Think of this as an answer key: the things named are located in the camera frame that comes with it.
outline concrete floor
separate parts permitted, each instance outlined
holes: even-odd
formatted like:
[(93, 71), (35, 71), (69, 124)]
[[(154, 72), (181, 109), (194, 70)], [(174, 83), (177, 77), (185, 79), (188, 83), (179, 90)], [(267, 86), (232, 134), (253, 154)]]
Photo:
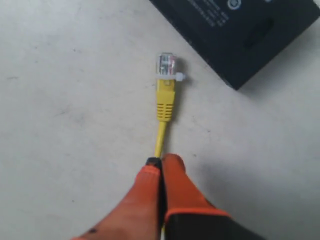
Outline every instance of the concrete floor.
[(162, 51), (189, 75), (166, 151), (244, 226), (319, 239), (320, 21), (236, 92), (147, 0), (0, 5), (2, 239), (68, 239), (124, 196), (153, 155)]

